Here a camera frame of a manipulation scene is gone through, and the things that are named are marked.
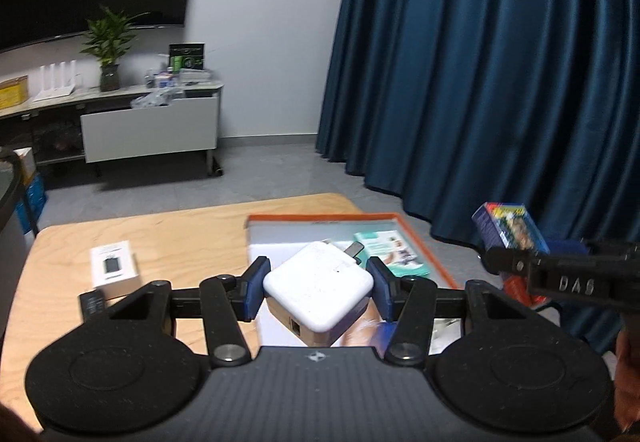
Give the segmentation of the right hand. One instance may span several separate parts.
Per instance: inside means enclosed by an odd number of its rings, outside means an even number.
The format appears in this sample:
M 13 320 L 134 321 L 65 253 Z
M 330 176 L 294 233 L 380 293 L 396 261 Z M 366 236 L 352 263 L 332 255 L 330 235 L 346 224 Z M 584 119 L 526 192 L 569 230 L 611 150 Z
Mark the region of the right hand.
M 626 329 L 617 336 L 614 377 L 614 417 L 623 432 L 639 421 L 639 369 L 631 364 L 631 346 Z

